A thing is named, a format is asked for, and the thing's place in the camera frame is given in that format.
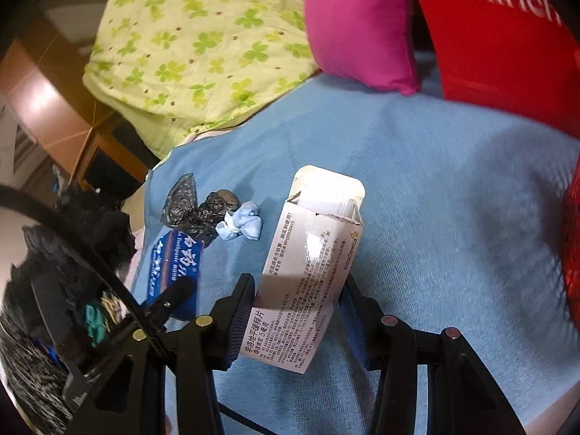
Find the black plastic bag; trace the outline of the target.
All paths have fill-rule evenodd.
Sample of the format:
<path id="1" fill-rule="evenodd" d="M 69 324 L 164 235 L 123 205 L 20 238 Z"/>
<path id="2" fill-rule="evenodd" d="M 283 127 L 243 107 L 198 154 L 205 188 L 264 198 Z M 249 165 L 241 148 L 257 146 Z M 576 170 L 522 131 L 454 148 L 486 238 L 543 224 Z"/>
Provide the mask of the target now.
<path id="1" fill-rule="evenodd" d="M 196 182 L 192 173 L 183 175 L 166 196 L 161 222 L 181 231 L 207 248 L 218 236 L 216 226 L 226 213 L 233 213 L 241 202 L 232 191 L 212 191 L 205 200 L 198 201 Z"/>

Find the light blue mask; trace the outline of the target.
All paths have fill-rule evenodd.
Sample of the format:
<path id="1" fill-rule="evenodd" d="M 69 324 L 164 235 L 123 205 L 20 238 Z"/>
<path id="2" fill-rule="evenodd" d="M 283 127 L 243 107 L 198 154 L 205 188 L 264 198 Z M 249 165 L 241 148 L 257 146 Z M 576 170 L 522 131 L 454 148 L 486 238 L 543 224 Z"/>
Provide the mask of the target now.
<path id="1" fill-rule="evenodd" d="M 262 219 L 260 208 L 253 201 L 247 201 L 233 211 L 226 212 L 215 231 L 224 241 L 244 236 L 250 241 L 258 241 L 261 236 Z"/>

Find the white medicine box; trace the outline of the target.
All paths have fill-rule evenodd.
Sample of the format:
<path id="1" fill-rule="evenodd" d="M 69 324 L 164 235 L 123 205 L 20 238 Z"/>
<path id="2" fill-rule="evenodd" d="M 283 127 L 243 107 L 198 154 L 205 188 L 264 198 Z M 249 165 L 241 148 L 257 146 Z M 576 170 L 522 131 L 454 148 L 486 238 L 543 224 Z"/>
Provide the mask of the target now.
<path id="1" fill-rule="evenodd" d="M 262 269 L 243 356 L 303 374 L 316 354 L 364 231 L 361 181 L 299 169 Z"/>

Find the red mesh trash basket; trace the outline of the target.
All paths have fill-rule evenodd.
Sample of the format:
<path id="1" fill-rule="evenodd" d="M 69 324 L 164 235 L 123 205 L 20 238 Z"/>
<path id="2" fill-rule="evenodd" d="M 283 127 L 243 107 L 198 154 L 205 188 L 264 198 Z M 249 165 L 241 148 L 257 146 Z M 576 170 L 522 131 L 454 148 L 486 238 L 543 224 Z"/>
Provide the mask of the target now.
<path id="1" fill-rule="evenodd" d="M 572 181 L 565 191 L 560 226 L 560 259 L 566 301 L 571 319 L 580 323 L 580 166 L 576 162 Z"/>

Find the blue toothpaste box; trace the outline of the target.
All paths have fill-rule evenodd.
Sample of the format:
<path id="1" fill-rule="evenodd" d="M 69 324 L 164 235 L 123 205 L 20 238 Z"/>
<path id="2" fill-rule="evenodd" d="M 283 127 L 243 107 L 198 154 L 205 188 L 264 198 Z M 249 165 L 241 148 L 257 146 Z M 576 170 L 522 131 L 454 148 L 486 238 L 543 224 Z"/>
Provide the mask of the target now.
<path id="1" fill-rule="evenodd" d="M 152 248 L 145 302 L 151 305 L 170 285 L 185 278 L 191 290 L 172 310 L 171 316 L 181 321 L 194 319 L 203 249 L 201 241 L 181 231 L 172 230 L 159 239 Z"/>

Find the black clothes pile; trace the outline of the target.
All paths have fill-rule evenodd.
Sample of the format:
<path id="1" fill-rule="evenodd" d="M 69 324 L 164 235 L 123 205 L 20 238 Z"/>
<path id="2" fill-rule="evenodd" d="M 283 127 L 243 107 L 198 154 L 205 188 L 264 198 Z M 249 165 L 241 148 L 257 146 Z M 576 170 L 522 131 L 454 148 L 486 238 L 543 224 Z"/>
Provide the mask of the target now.
<path id="1" fill-rule="evenodd" d="M 51 229 L 25 226 L 22 238 L 26 256 L 11 267 L 2 302 L 1 364 L 34 428 L 62 434 L 120 310 L 94 269 Z"/>

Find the light blue bed blanket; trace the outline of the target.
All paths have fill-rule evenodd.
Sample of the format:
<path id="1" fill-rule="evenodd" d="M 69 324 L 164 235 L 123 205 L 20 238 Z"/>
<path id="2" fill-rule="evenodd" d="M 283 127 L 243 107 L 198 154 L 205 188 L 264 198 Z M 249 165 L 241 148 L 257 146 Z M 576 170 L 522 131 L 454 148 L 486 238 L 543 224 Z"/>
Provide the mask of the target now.
<path id="1" fill-rule="evenodd" d="M 227 134 L 176 148 L 140 190 L 145 244 L 165 230 L 168 191 L 193 174 L 261 208 L 261 238 L 214 241 L 199 309 L 260 275 L 295 173 L 315 165 L 360 180 L 365 230 L 351 271 L 410 326 L 454 326 L 524 425 L 579 380 L 579 335 L 559 261 L 562 198 L 579 142 L 500 111 L 439 97 L 431 61 L 420 93 L 367 90 L 318 75 Z"/>

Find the wooden nightstand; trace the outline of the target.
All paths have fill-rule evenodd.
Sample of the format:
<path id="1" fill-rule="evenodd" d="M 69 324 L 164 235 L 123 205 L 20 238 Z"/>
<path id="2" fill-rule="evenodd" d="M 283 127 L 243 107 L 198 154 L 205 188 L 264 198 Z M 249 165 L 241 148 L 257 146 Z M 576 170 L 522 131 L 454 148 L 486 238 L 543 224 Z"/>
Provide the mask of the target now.
<path id="1" fill-rule="evenodd" d="M 90 129 L 70 183 L 124 200 L 137 191 L 159 161 L 133 125 L 113 112 Z"/>

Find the wooden headboard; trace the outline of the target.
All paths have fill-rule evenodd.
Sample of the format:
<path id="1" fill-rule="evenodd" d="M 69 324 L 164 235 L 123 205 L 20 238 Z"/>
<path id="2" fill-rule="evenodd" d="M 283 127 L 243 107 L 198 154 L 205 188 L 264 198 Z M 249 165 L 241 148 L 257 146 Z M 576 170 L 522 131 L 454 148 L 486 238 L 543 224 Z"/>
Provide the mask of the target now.
<path id="1" fill-rule="evenodd" d="M 82 82 L 83 58 L 57 36 L 37 53 L 14 40 L 1 62 L 1 93 L 25 131 L 66 173 L 80 162 L 95 98 Z"/>

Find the green clover pattern quilt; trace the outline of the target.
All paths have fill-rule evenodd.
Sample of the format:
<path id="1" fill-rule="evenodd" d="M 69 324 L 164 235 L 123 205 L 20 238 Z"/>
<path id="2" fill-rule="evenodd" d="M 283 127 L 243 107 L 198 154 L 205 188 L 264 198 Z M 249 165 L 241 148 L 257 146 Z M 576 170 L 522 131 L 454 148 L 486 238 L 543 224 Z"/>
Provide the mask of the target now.
<path id="1" fill-rule="evenodd" d="M 108 0 L 83 81 L 164 157 L 314 73 L 304 0 Z"/>

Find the red paper shopping bag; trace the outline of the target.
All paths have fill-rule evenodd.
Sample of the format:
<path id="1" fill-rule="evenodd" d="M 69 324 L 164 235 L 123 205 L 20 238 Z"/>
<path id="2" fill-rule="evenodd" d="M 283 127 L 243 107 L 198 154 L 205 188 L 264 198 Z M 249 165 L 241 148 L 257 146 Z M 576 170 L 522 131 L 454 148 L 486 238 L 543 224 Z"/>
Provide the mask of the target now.
<path id="1" fill-rule="evenodd" d="M 579 44 L 548 0 L 418 0 L 443 95 L 579 135 Z"/>

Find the magenta pillow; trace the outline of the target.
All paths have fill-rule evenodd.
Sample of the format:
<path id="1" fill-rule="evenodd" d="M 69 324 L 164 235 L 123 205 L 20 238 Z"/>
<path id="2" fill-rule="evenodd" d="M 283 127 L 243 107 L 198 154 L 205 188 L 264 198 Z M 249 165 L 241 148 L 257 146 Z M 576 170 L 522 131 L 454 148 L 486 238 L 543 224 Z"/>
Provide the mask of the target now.
<path id="1" fill-rule="evenodd" d="M 415 93 L 412 11 L 413 0 L 305 0 L 312 56 L 328 75 Z"/>

